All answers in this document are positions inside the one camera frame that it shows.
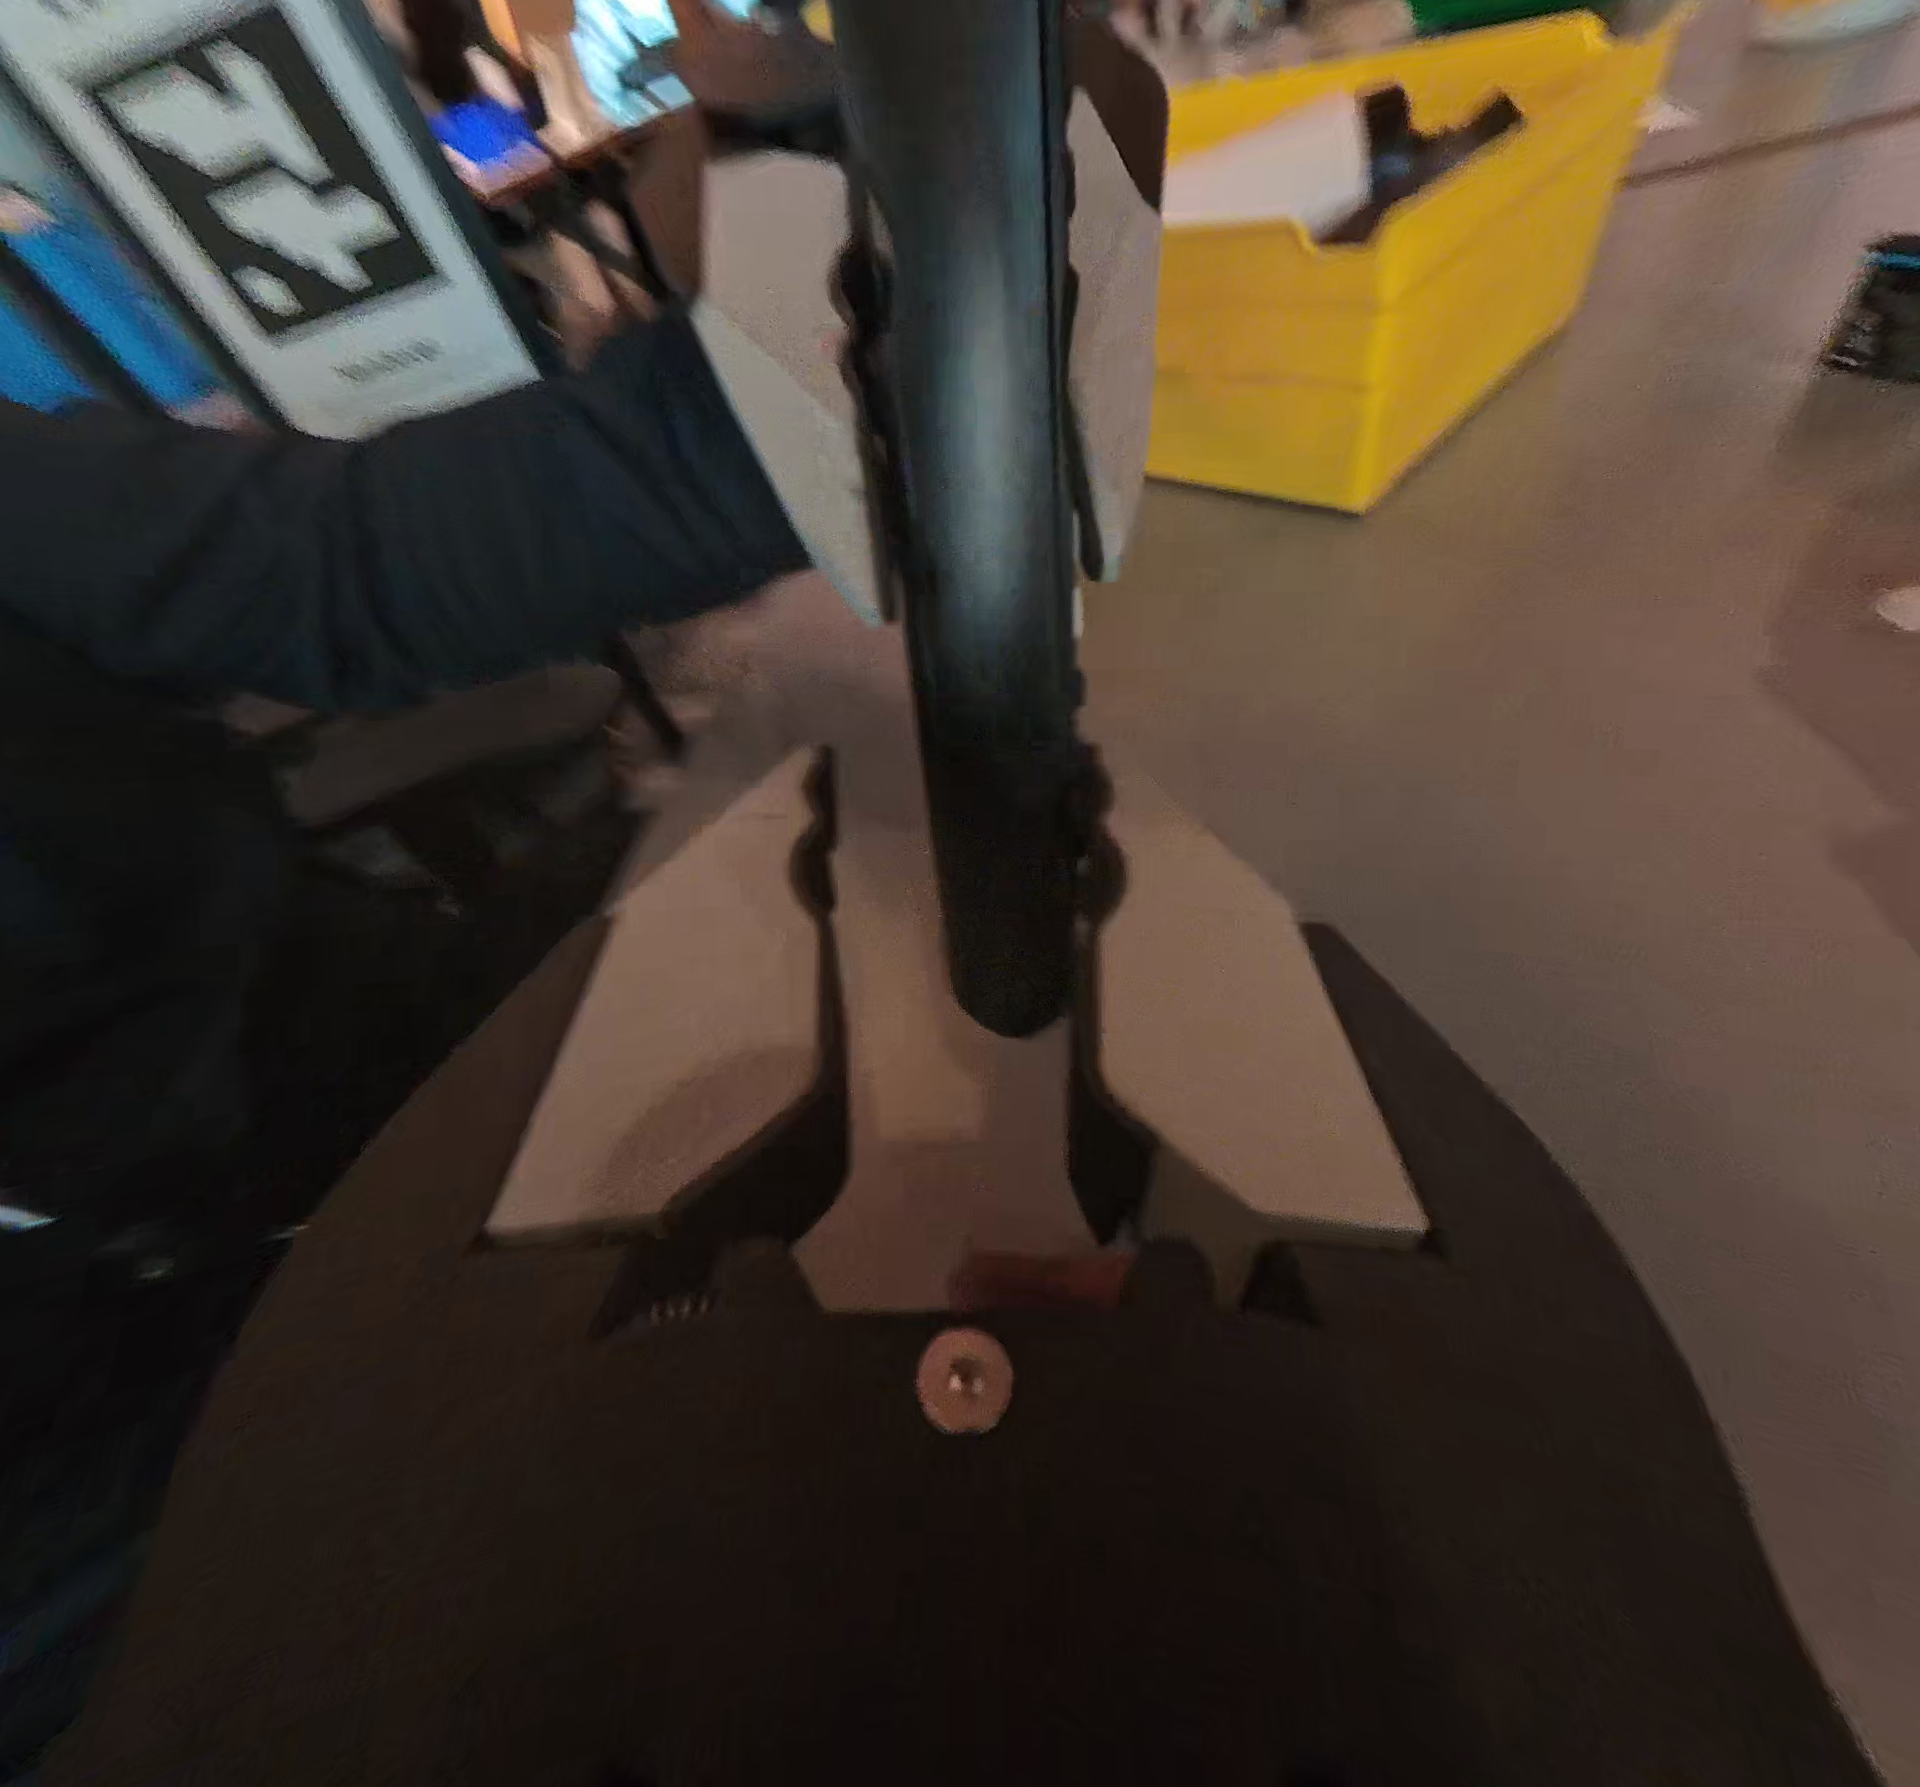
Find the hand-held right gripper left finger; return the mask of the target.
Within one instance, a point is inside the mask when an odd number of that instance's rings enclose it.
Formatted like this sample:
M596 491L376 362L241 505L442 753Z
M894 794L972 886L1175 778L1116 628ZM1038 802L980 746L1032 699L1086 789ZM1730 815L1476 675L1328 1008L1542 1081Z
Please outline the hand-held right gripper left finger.
M829 749L784 755L603 918L498 1246L792 1242L849 1166Z

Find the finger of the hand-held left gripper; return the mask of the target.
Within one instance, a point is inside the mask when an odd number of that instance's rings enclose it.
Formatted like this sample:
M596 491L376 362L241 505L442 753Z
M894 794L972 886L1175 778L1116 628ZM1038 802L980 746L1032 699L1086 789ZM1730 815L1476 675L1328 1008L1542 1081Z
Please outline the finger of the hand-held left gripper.
M894 584L837 301L848 244L837 165L784 149L714 160L691 325L811 565L861 621L889 623Z
M1152 437L1160 211L1139 194L1112 136L1069 136L1069 390L1090 488L1082 574L1112 583L1139 518Z

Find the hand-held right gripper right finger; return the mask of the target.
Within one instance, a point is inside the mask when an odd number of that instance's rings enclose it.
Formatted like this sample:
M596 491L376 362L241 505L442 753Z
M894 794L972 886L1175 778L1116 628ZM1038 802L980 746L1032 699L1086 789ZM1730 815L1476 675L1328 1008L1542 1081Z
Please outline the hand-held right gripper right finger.
M1419 1246L1289 902L1133 766L1082 869L1068 1175L1099 1242Z

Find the long black rounded object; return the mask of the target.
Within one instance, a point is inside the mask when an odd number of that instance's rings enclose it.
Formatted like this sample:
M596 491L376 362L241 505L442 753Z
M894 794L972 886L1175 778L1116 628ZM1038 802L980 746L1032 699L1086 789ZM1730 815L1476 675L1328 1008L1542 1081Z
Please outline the long black rounded object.
M887 259L875 373L951 991L1068 1008L1081 672L1061 0L829 0Z

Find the person's left forearm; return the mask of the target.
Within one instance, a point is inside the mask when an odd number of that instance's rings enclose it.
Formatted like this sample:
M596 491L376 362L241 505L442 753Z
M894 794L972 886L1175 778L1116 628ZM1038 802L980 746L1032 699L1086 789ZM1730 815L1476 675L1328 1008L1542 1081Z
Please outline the person's left forearm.
M364 439L6 403L6 709L82 680L405 703L809 565L684 314Z

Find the black angular object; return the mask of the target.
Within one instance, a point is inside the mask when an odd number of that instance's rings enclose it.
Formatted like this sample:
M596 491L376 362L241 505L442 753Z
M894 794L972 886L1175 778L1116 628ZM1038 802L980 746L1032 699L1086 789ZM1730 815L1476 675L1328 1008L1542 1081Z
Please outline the black angular object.
M1381 219L1407 200L1425 194L1480 149L1524 127L1524 110L1507 92L1492 92L1472 118L1419 128L1403 88L1389 86L1357 97L1366 131L1368 194L1361 206L1323 228L1321 245L1362 245Z

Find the yellow storage bin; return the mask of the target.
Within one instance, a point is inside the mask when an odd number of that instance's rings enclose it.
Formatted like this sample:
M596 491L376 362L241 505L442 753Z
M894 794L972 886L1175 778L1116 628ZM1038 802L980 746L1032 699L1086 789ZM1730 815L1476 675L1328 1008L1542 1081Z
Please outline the yellow storage bin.
M1574 11L1175 86L1166 194L1182 163L1340 95L1400 88L1425 136L1501 95L1519 123L1366 240L1276 211L1175 223L1166 200L1148 474L1370 509L1584 302L1688 17L1670 0L1617 39Z

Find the wooden top desk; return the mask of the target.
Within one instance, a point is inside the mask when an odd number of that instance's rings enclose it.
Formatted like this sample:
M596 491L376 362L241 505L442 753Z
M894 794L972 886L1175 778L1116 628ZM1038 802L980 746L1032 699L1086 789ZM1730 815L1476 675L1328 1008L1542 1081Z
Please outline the wooden top desk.
M578 342L627 310L673 310L696 295L669 286L648 245L648 131L658 122L570 140L528 122L550 167L508 194L468 192L516 284L556 337Z

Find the small blue crate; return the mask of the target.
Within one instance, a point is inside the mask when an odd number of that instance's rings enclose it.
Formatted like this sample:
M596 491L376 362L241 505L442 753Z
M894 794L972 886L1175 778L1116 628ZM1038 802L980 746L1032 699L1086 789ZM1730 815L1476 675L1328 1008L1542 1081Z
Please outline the small blue crate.
M427 117L449 167L476 196L508 194L541 175L551 154L522 114L490 95Z

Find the framed marker sign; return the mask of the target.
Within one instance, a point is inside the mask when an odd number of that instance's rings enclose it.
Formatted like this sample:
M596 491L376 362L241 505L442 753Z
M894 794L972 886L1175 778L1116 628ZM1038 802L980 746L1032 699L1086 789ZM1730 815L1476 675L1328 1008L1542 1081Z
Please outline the framed marker sign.
M2 59L259 417L358 439L556 365L364 0L2 0Z

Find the small black battery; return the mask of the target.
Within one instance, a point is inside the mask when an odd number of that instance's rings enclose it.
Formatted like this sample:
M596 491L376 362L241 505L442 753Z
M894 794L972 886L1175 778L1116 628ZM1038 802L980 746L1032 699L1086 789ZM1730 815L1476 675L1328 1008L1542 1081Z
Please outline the small black battery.
M1818 365L1896 385L1916 382L1916 232L1863 248Z

